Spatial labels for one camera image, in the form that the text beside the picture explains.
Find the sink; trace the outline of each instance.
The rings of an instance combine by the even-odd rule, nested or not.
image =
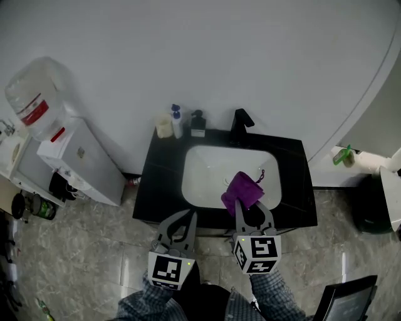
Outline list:
[[[281,201],[281,183],[278,163],[272,154],[251,149],[194,146],[185,157],[182,195],[194,206],[226,208],[221,194],[237,172],[245,172],[257,181],[262,169],[264,179],[259,186],[264,196],[260,201],[268,209],[274,209]]]

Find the white wall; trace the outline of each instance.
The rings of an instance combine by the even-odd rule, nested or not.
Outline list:
[[[401,54],[373,102],[339,145],[392,157],[401,148]]]
[[[0,88],[38,56],[64,64],[126,172],[142,171],[171,103],[219,129],[243,107],[251,132],[301,139],[311,158],[368,89],[397,16],[396,0],[3,0]]]

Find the floor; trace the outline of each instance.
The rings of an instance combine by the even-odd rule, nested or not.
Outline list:
[[[34,298],[42,299],[56,321],[107,320],[119,299],[141,290],[155,230],[132,219],[136,189],[128,188],[119,208],[75,201],[55,219],[32,217],[13,226],[13,277],[24,307],[20,321],[43,320]],[[394,234],[360,234],[350,221],[343,191],[315,191],[318,226],[282,237],[279,269],[298,304],[313,314],[324,287],[378,275],[369,320],[398,320],[401,310],[401,243]],[[236,266],[228,242],[197,238],[204,280],[252,299],[246,276]]]

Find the purple cloth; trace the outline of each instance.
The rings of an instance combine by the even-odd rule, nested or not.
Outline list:
[[[242,201],[246,209],[249,209],[263,195],[263,189],[259,185],[244,172],[238,172],[228,186],[227,192],[221,196],[221,200],[230,215],[235,216],[237,198]]]

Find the green bottle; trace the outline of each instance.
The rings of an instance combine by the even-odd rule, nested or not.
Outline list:
[[[46,319],[48,321],[55,321],[54,318],[50,315],[49,308],[44,304],[42,300],[39,300],[36,298],[36,303],[38,304],[38,307],[42,310],[42,312],[46,315]]]
[[[348,145],[346,148],[343,148],[341,151],[339,151],[337,155],[333,157],[334,165],[338,165],[344,159],[346,159],[350,154],[350,152],[351,152],[351,145]]]

